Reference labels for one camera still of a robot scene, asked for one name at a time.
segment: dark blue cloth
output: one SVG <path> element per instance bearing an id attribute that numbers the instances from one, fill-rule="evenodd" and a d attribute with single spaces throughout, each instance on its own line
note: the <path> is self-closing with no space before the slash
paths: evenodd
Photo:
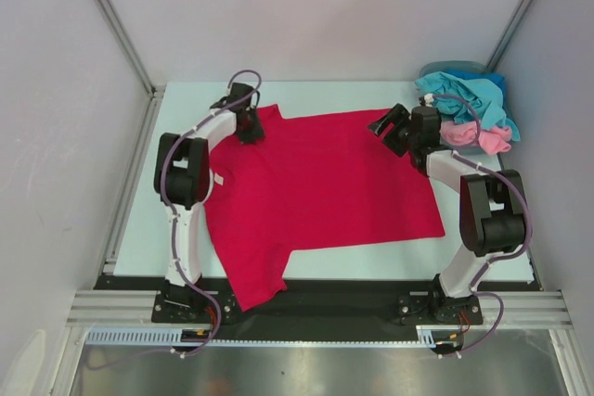
<path id="1" fill-rule="evenodd" d="M 461 71 L 461 70 L 444 70 L 444 73 L 451 74 L 452 76 L 456 76 L 457 78 L 469 80 L 469 79 L 488 79 L 492 83 L 494 83 L 497 87 L 501 89 L 501 93 L 503 94 L 503 99 L 505 99 L 505 76 L 500 75 L 499 73 L 470 73 L 468 71 Z"/>

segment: red t-shirt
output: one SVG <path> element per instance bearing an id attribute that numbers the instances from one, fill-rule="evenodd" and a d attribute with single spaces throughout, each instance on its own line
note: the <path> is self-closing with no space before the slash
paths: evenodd
<path id="1" fill-rule="evenodd" d="M 258 111 L 265 140 L 228 137 L 213 150 L 211 168 L 222 179 L 205 203 L 243 311 L 286 289 L 293 250 L 445 234 L 429 180 L 367 129 L 386 110 L 292 119 L 278 106 Z"/>

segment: white wall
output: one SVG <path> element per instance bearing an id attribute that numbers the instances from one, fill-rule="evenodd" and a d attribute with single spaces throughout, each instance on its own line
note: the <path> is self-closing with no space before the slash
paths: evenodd
<path id="1" fill-rule="evenodd" d="M 485 63 L 519 0 L 112 0 L 155 83 L 412 80 Z"/>
<path id="2" fill-rule="evenodd" d="M 0 382 L 36 329 L 43 382 L 97 268 L 147 98 L 93 0 L 0 11 Z"/>
<path id="3" fill-rule="evenodd" d="M 508 164 L 523 174 L 537 266 L 562 289 L 594 364 L 594 0 L 536 0 L 501 70 L 523 136 Z"/>

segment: white table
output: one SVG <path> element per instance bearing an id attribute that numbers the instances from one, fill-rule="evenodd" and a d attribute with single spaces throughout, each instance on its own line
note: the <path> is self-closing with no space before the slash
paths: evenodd
<path id="1" fill-rule="evenodd" d="M 225 83 L 169 83 L 157 118 L 136 195 L 123 236 L 115 275 L 163 276 L 167 271 L 170 234 L 165 208 L 153 189 L 153 175 L 161 134 L 183 133 L 207 113 L 226 90 Z M 278 104 L 286 118 L 360 109 L 387 109 L 402 103 L 417 105 L 414 83 L 292 82 L 264 83 L 261 106 Z M 499 169 L 497 157 L 469 157 Z M 449 264 L 461 240 L 458 231 L 458 194 L 432 180 L 445 227 L 445 237 L 346 248 L 294 251 L 285 278 L 309 279 L 432 279 Z M 224 277 L 202 216 L 199 233 L 204 276 Z M 526 255 L 499 262 L 488 280 L 532 282 Z"/>

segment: pink cloth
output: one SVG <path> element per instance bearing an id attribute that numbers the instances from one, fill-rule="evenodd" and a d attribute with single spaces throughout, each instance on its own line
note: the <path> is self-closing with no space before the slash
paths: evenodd
<path id="1" fill-rule="evenodd" d="M 243 311 L 286 289 L 293 250 L 444 236 L 429 179 L 367 128 L 385 111 L 284 119 L 262 107 L 263 141 L 213 149 L 222 180 L 206 223 Z"/>
<path id="2" fill-rule="evenodd" d="M 455 124 L 453 121 L 442 122 L 441 135 L 452 146 L 466 146 L 476 138 L 476 122 Z M 489 155 L 508 152 L 511 149 L 510 127 L 493 127 L 491 130 L 481 130 L 479 145 Z"/>

